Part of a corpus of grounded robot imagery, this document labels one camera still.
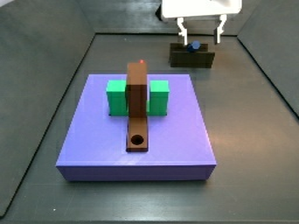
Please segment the green block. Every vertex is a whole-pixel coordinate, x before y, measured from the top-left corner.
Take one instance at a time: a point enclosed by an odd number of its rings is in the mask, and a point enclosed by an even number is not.
[[[107,83],[108,113],[111,116],[127,116],[127,81],[110,80]]]
[[[168,80],[151,80],[148,113],[150,116],[167,115],[168,94]]]
[[[107,93],[124,93],[127,91],[126,80],[110,80],[107,83]]]
[[[150,82],[151,87],[151,93],[167,93],[170,94],[170,86],[168,86],[168,80],[151,80]]]

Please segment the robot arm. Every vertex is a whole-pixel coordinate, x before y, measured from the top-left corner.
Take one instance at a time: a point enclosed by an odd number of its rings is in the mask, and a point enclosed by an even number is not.
[[[183,36],[183,45],[188,45],[188,39],[187,39],[187,29],[183,27],[183,17],[178,17],[176,23],[180,27],[179,35]]]
[[[214,30],[214,42],[215,42],[215,45],[220,43],[220,34],[224,32],[223,25],[226,24],[227,19],[228,19],[227,15],[220,15],[219,16],[219,21],[220,21],[219,27]]]

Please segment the purple box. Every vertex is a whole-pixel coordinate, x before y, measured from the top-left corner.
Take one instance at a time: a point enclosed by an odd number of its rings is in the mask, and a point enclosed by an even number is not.
[[[188,74],[168,81],[167,116],[148,116],[148,152],[127,152],[127,116],[108,115],[107,84],[126,74],[91,74],[56,167],[68,181],[207,179],[216,166]]]

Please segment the gray wall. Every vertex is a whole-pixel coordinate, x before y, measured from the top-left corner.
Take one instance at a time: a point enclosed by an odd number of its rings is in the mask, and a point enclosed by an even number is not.
[[[298,9],[298,0],[263,0],[238,38],[299,115]]]
[[[160,0],[78,0],[95,32],[178,33],[175,22],[160,22],[155,11]],[[243,0],[242,12],[227,21],[224,34],[238,35],[260,0]],[[212,34],[215,21],[188,21],[188,33]]]
[[[74,0],[15,0],[0,21],[3,216],[95,33]]]

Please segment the brown wooden block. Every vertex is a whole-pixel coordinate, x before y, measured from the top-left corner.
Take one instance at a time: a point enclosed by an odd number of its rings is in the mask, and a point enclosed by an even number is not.
[[[171,67],[211,68],[215,52],[176,52],[171,53]]]
[[[128,117],[146,117],[147,65],[130,63],[127,66],[126,100]]]
[[[128,117],[126,151],[148,151],[147,117]]]

